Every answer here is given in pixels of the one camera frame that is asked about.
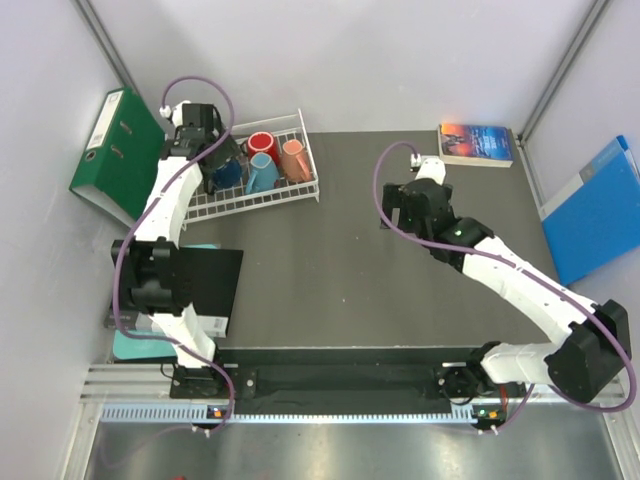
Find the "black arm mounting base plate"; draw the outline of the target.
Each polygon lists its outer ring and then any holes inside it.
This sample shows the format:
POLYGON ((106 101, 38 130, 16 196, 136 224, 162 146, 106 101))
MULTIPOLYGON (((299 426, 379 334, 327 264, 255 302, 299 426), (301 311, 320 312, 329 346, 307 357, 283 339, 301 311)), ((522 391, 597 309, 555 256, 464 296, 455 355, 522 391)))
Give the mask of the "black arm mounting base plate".
MULTIPOLYGON (((518 393, 480 372, 469 347, 223 348, 235 411, 245 414, 445 413, 454 403, 518 393)), ((214 372, 175 366, 170 397, 226 400, 214 372)))

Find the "dark blue ceramic mug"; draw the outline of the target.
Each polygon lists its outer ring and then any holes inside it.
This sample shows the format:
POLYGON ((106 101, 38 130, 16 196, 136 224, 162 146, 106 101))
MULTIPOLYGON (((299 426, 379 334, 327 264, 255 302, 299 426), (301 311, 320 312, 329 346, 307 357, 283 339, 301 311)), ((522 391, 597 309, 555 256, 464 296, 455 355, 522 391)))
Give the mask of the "dark blue ceramic mug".
POLYGON ((211 175, 211 184, 214 190, 222 190, 234 187, 243 177, 243 169, 237 158, 229 158, 222 166, 211 175))

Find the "light blue ceramic mug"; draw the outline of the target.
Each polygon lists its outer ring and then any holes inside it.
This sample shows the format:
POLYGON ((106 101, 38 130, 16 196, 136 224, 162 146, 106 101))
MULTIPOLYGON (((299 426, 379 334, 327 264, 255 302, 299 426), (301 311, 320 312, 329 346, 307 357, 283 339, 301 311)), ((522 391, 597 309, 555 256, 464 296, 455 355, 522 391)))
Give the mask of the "light blue ceramic mug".
POLYGON ((280 173, 272 157, 267 153, 256 153, 250 160, 249 178, 245 188, 247 195, 275 189, 280 173))

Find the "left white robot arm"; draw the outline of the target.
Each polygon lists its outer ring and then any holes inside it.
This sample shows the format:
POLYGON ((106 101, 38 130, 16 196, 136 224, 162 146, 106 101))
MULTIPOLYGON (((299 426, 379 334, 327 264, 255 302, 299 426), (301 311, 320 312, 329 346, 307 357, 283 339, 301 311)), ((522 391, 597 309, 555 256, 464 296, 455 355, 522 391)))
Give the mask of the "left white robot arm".
POLYGON ((134 340, 170 343, 178 364, 194 370, 192 384, 205 396, 216 396, 227 386, 229 374, 214 362, 216 344, 205 332, 194 306, 187 279, 181 275, 179 238, 186 212, 203 182, 200 166, 230 135, 212 104, 183 101, 160 109, 175 128, 167 155, 159 160, 158 174, 147 205, 124 240, 117 245, 112 310, 120 333, 134 340), (120 318, 125 300, 160 326, 162 336, 131 333, 120 318))

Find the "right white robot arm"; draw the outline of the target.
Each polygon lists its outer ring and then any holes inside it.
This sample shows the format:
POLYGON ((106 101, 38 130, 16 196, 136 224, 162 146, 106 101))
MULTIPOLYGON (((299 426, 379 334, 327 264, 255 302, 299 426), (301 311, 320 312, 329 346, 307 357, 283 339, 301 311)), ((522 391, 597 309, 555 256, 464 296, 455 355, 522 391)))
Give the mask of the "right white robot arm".
POLYGON ((414 236, 436 260, 493 291, 547 337, 539 344, 493 341, 475 350, 469 388, 487 396, 505 383, 543 384, 573 402, 591 402, 630 358, 626 310, 569 292, 481 222, 456 215, 451 196, 441 177, 387 183, 381 222, 414 236))

